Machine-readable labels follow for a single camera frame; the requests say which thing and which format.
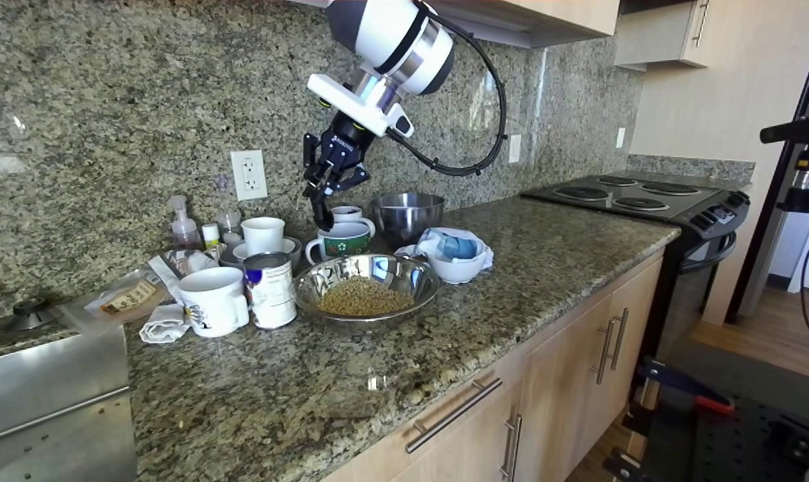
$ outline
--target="metal mixing bowl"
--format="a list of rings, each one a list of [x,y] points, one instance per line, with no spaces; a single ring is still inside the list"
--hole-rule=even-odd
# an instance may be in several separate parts
[[[426,229],[440,226],[445,202],[438,195],[414,192],[383,195],[371,201],[371,214],[377,232],[397,249],[416,244]]]
[[[370,278],[389,290],[405,293],[413,299],[413,305],[372,317],[344,317],[321,311],[318,308],[321,297],[331,287],[353,276]],[[319,317],[349,323],[374,323],[412,315],[434,298],[439,286],[440,278],[426,263],[390,255],[356,255],[326,260],[302,272],[294,280],[294,300],[304,311]]]

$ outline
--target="drawer handle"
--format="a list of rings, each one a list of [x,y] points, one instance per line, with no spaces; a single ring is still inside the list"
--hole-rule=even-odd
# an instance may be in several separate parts
[[[699,33],[696,34],[695,37],[693,37],[693,40],[695,40],[695,46],[697,47],[701,45],[701,34],[705,32],[705,21],[707,19],[707,6],[710,4],[711,0],[707,0],[707,2],[704,2],[701,5],[699,5],[699,8],[704,9],[705,11],[704,13],[701,14],[701,22],[699,23]]]
[[[612,341],[612,332],[613,329],[616,327],[616,320],[612,318],[610,320],[610,324],[606,327],[606,329],[598,329],[600,333],[605,333],[606,336],[604,337],[604,347],[600,350],[600,362],[598,362],[598,366],[593,366],[589,370],[592,372],[597,373],[598,375],[598,384],[603,384],[604,382],[604,372],[606,371],[606,358],[609,356],[610,350],[610,341]]]
[[[523,415],[518,414],[517,417],[515,417],[514,425],[505,422],[505,427],[514,434],[514,455],[511,457],[511,466],[508,469],[499,467],[499,473],[502,474],[503,479],[514,482],[514,474],[517,472],[517,454],[520,453],[520,432],[521,429],[523,429]]]
[[[496,380],[490,382],[487,385],[482,385],[480,384],[480,382],[472,381],[472,386],[478,388],[476,394],[466,399],[463,403],[457,406],[455,410],[445,415],[443,418],[439,419],[439,421],[437,421],[436,424],[431,425],[430,428],[426,429],[425,425],[423,425],[419,421],[415,421],[413,423],[413,427],[419,431],[420,435],[416,437],[416,440],[405,445],[404,451],[407,452],[408,454],[413,454],[413,452],[416,452],[419,449],[419,447],[425,444],[425,442],[428,442],[429,440],[434,438],[435,435],[440,433],[441,430],[443,430],[450,423],[454,422],[457,418],[459,418],[460,415],[466,414],[466,411],[475,406],[475,404],[481,402],[481,400],[484,400],[484,397],[489,396],[490,392],[496,390],[502,384],[503,381],[501,378],[497,378]]]
[[[621,321],[621,326],[618,327],[618,338],[616,339],[616,351],[612,354],[612,364],[610,369],[615,372],[618,368],[618,354],[621,353],[621,342],[624,341],[624,328],[627,327],[627,319],[630,317],[630,310],[625,308],[621,314],[621,318],[613,318],[616,321]]]

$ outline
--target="white cup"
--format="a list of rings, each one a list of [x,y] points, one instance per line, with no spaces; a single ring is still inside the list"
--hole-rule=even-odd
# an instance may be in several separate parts
[[[369,235],[374,238],[374,223],[365,216],[362,216],[361,208],[357,206],[336,206],[330,211],[333,214],[333,219],[337,223],[352,222],[362,223],[368,226]]]
[[[184,316],[196,335],[229,335],[249,323],[243,272],[238,268],[209,268],[178,282]]]
[[[282,251],[285,222],[279,218],[252,218],[241,223],[249,256],[264,251]]]
[[[318,264],[312,259],[312,248],[319,247],[321,260],[331,258],[361,255],[368,253],[368,244],[371,234],[368,226],[362,223],[336,223],[330,231],[318,230],[318,238],[306,243],[306,259],[312,264]]]

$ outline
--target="black cable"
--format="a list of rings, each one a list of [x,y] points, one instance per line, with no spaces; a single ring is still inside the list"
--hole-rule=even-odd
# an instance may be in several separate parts
[[[802,262],[802,275],[800,276],[800,305],[802,306],[802,319],[806,321],[809,332],[808,311],[806,309],[806,266],[808,266],[809,247],[806,252],[806,259]]]
[[[481,159],[481,161],[474,165],[469,165],[468,167],[449,167],[449,165],[440,164],[440,161],[437,158],[430,159],[428,156],[419,152],[419,149],[416,149],[416,147],[410,145],[403,135],[399,134],[397,131],[393,131],[393,129],[386,129],[386,135],[389,135],[389,138],[396,143],[401,144],[401,146],[404,146],[404,149],[407,149],[410,151],[410,153],[413,153],[413,155],[416,156],[416,159],[419,159],[422,164],[427,165],[429,168],[437,171],[438,173],[445,174],[446,176],[459,177],[469,176],[470,174],[481,174],[481,171],[484,171],[484,169],[489,167],[489,165],[493,163],[494,159],[497,158],[499,155],[499,150],[502,149],[503,141],[505,140],[505,116],[507,110],[505,103],[505,86],[503,86],[503,83],[500,82],[499,74],[497,73],[496,68],[493,66],[493,63],[490,61],[490,58],[487,58],[487,54],[481,49],[481,46],[479,46],[478,43],[472,39],[472,34],[469,33],[469,31],[464,30],[447,19],[441,18],[439,15],[437,15],[437,13],[434,13],[431,9],[428,9],[428,6],[425,4],[420,5],[420,3],[422,3],[420,0],[417,0],[414,3],[416,3],[417,7],[420,9],[426,10],[426,15],[428,15],[429,19],[432,19],[432,21],[443,25],[443,27],[448,28],[450,31],[453,31],[453,33],[458,34],[460,37],[463,37],[463,39],[466,40],[466,43],[469,43],[469,45],[471,45],[472,48],[478,52],[478,55],[481,56],[481,59],[484,61],[484,65],[486,65],[487,70],[490,72],[490,76],[493,77],[493,80],[497,85],[497,94],[499,95],[499,131],[490,153],[488,153],[484,159]]]

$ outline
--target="oven door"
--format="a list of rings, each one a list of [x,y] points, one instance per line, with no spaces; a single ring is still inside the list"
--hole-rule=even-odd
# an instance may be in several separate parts
[[[717,272],[717,265],[734,251],[737,234],[730,232],[713,239],[686,255],[679,265],[675,289],[657,349],[657,357],[663,359],[675,341],[695,327],[705,310],[707,296]]]

